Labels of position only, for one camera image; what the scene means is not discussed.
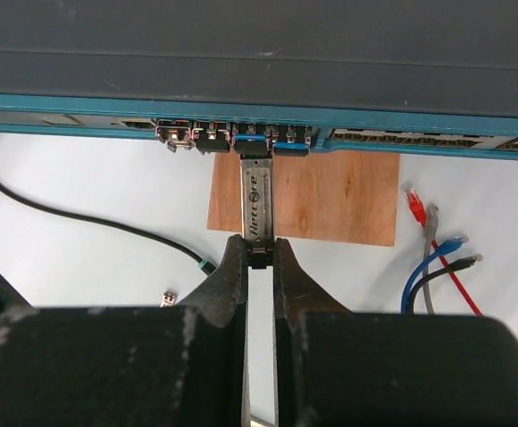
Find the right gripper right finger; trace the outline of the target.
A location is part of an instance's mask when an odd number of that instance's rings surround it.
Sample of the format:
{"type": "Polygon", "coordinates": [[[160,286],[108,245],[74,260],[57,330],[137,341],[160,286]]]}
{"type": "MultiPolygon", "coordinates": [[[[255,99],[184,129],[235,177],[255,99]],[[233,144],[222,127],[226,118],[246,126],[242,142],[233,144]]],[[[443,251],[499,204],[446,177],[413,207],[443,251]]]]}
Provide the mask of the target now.
{"type": "Polygon", "coordinates": [[[273,252],[280,426],[518,426],[518,341],[493,318],[348,310],[273,252]]]}

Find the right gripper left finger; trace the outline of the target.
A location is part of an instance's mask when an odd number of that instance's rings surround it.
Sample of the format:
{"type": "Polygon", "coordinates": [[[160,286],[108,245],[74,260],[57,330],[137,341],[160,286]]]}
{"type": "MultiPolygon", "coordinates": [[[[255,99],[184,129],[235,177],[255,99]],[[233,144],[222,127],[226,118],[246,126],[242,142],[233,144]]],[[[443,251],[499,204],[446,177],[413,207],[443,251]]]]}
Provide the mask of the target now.
{"type": "Polygon", "coordinates": [[[0,426],[246,424],[240,236],[172,307],[33,308],[0,316],[0,426]]]}

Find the silver SFP module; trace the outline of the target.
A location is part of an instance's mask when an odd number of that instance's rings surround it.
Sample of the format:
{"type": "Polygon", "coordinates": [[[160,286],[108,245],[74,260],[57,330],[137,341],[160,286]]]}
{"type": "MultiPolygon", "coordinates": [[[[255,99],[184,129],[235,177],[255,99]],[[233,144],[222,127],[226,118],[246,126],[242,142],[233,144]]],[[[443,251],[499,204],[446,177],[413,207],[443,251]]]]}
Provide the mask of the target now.
{"type": "Polygon", "coordinates": [[[242,237],[252,269],[272,266],[275,245],[271,157],[240,158],[242,237]]]}
{"type": "Polygon", "coordinates": [[[178,299],[178,293],[173,289],[167,289],[161,297],[160,308],[172,307],[176,304],[178,299]]]}

